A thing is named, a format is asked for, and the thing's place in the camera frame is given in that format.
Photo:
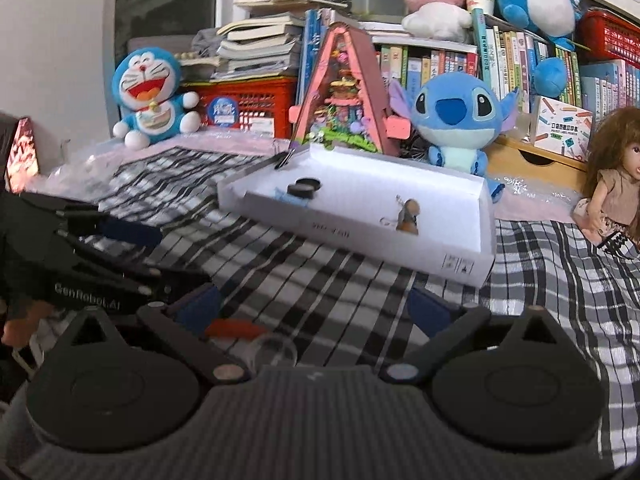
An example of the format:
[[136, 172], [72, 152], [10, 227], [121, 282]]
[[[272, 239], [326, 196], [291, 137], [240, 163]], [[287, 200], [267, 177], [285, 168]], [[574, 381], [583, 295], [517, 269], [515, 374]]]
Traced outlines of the left hand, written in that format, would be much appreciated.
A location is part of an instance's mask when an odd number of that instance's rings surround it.
[[24, 299], [16, 306], [9, 307], [6, 322], [3, 325], [2, 344], [11, 348], [24, 348], [37, 330], [40, 321], [53, 311], [54, 307], [47, 301], [31, 299]]

